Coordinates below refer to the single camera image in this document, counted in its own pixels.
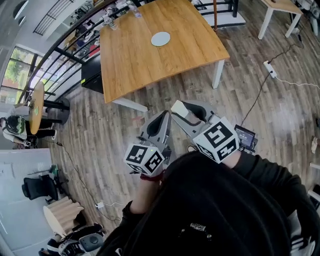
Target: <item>gray wood plank floor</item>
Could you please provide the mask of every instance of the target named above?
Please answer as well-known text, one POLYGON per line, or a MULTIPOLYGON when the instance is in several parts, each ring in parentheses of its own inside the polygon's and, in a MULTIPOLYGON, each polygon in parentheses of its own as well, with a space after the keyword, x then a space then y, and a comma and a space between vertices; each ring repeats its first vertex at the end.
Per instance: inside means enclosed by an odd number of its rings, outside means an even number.
MULTIPOLYGON (((197 99, 212 104, 219 116, 233 124, 241 124, 254 103, 260 85, 268 72, 263 62, 299 44, 291 35, 285 38, 287 13, 275 11, 264 38, 257 36, 267 8, 261 1, 242 0, 239 12, 247 21, 245 26, 228 27, 217 34, 230 54, 225 63, 218 89, 211 87, 214 66, 197 68, 165 79, 126 97, 147 105, 141 112, 114 103, 105 104, 102 94, 81 87, 67 98, 71 113, 64 126, 57 126, 57 141, 70 153, 81 178, 96 202, 126 204, 135 194, 139 177, 129 175, 123 156, 129 143, 139 133, 139 127, 153 114, 170 109, 176 100, 197 99)), ((292 50, 272 62, 278 77, 296 83, 320 84, 320 47, 303 17, 301 32, 304 49, 292 50)), ((257 153, 277 162, 293 174, 300 175, 306 188, 320 183, 320 171, 310 170, 309 162, 320 163, 320 151, 310 151, 313 135, 320 136, 315 117, 320 117, 320 90, 310 85, 296 86, 269 77, 257 104, 244 122, 244 127, 257 133, 257 153)), ((189 140, 182 130, 172 124, 173 141, 178 155, 186 151, 189 140)), ((89 221, 97 221, 111 232, 120 222, 122 207, 105 206, 101 212, 81 184, 77 173, 63 150, 51 148, 52 162, 57 163, 70 180, 72 197, 85 207, 89 221)))

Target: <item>white shirt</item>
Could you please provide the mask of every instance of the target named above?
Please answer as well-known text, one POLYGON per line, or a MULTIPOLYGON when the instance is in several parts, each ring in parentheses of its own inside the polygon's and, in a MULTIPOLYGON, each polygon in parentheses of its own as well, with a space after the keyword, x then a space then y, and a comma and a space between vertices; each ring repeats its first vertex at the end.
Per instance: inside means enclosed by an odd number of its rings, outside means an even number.
MULTIPOLYGON (((15 116, 16 112, 17 112, 17 110, 19 108, 23 108, 23 107, 20 106, 20 107, 15 108, 15 106, 12 106, 12 108, 9 109, 8 113, 6 113, 5 118, 7 119, 10 116, 15 116)), ((6 121, 5 120, 2 122, 2 129, 4 127, 6 127, 6 121)), ((18 138, 20 138, 22 140, 26 140, 27 139, 26 124, 24 124, 24 130, 23 130, 23 132, 21 134, 13 134, 13 133, 9 132, 7 129, 4 129, 4 131, 2 133, 3 133, 3 136, 7 140, 12 141, 12 142, 14 142, 14 138, 15 137, 18 137, 18 138)))

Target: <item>white power outlet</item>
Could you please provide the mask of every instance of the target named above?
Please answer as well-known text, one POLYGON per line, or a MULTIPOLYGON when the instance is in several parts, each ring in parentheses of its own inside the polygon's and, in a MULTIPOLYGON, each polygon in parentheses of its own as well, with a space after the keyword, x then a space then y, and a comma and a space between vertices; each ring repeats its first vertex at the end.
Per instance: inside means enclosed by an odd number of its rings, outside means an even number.
POLYGON ((103 207, 105 207, 104 202, 98 202, 98 203, 95 204, 95 208, 97 208, 97 209, 100 209, 100 208, 103 208, 103 207))
POLYGON ((268 70, 268 73, 270 73, 270 76, 272 78, 275 78, 277 76, 276 71, 274 70, 274 68, 271 66, 271 64, 269 64, 269 61, 266 60, 263 65, 265 66, 266 70, 268 70))

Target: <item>white marker cube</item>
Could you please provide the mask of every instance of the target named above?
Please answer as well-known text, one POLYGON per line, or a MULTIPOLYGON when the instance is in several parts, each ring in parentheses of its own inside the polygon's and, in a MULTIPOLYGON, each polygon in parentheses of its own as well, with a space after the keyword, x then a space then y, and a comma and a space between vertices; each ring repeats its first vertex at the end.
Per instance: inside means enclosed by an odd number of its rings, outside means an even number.
POLYGON ((218 164, 239 148, 237 132, 223 117, 193 139, 199 151, 218 164))
POLYGON ((164 156, 157 147, 133 143, 129 145, 124 156, 124 162, 135 173, 142 173, 149 177, 155 177, 163 171, 160 167, 164 160, 164 156))

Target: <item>white round plate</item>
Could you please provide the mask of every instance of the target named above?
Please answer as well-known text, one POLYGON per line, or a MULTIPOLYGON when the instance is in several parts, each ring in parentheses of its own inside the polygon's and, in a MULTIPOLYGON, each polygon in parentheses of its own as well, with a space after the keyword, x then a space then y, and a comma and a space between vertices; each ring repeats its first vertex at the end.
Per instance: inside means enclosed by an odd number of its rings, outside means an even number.
POLYGON ((151 43, 154 46, 164 46, 170 41, 170 34, 167 32, 159 32, 156 33, 152 38, 151 38, 151 43))

